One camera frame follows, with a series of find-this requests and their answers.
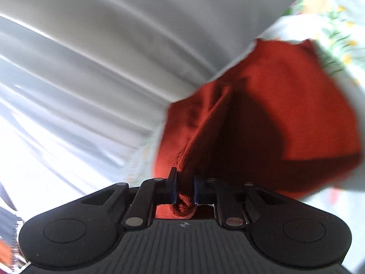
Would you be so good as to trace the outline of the floral light blue bedsheet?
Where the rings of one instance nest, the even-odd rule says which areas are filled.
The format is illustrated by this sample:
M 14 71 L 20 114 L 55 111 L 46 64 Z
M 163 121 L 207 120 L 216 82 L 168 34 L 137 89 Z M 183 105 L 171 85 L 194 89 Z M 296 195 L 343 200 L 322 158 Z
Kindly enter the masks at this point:
M 364 132 L 364 0 L 297 0 L 261 38 L 314 40 L 323 68 L 351 100 Z M 343 265 L 364 273 L 364 164 L 304 202 L 347 223 L 353 240 Z

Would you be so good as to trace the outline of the red knit garment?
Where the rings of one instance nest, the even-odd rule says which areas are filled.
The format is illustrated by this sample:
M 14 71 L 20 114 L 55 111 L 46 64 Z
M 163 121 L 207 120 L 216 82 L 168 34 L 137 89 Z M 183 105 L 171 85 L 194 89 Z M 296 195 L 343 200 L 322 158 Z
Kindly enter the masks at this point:
M 355 111 L 314 42 L 257 40 L 217 80 L 170 105 L 154 175 L 177 169 L 177 202 L 156 215 L 194 216 L 195 179 L 252 182 L 299 199 L 346 177 L 361 159 Z

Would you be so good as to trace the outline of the white curtain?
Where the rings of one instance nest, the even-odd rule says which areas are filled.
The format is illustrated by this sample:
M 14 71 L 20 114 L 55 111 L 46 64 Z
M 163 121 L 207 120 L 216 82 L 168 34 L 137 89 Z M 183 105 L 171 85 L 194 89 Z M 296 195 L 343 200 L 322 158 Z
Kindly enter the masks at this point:
M 36 152 L 17 150 L 2 177 L 80 194 L 118 181 L 166 107 L 294 1 L 1 0 L 1 114 Z

